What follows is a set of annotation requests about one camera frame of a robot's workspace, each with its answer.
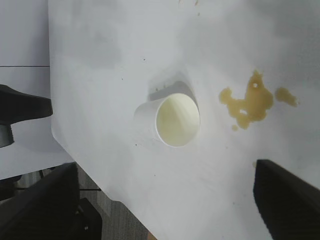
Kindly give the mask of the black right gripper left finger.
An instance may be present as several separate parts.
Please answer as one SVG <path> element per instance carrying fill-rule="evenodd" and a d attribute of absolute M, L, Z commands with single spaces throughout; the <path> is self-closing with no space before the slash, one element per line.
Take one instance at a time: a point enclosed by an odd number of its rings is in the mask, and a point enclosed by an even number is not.
<path fill-rule="evenodd" d="M 76 219 L 80 191 L 75 163 L 56 167 L 0 206 L 2 240 L 66 240 Z"/>

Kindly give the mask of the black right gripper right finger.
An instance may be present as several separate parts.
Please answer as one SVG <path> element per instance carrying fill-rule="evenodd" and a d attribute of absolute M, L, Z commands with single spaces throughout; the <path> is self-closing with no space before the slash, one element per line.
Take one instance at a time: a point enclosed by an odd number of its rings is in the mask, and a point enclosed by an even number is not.
<path fill-rule="evenodd" d="M 320 238 L 320 191 L 268 159 L 256 162 L 253 197 L 274 240 Z"/>

